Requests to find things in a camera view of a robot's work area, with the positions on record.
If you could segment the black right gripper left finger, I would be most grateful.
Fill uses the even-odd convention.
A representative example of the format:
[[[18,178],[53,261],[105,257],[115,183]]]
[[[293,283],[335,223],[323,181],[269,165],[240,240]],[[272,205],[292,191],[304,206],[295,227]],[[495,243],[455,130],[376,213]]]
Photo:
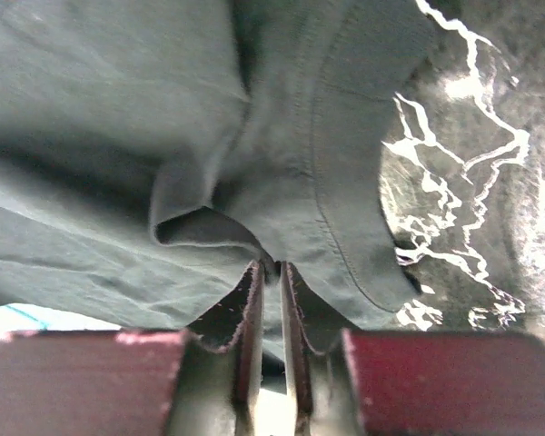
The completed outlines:
[[[0,435],[251,435],[264,269],[178,331],[0,335]]]

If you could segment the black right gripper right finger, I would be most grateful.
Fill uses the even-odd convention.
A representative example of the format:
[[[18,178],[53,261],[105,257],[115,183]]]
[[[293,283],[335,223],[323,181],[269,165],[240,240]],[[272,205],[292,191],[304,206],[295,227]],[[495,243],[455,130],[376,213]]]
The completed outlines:
[[[364,331],[281,267],[298,435],[545,435],[545,344],[520,332]]]

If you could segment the black t shirt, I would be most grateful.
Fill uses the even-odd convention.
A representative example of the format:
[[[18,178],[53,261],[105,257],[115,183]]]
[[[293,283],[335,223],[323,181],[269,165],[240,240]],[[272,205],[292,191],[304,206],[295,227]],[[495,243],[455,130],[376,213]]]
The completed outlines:
[[[179,328],[290,261],[388,324],[382,140],[433,39],[412,1],[0,1],[0,306]]]

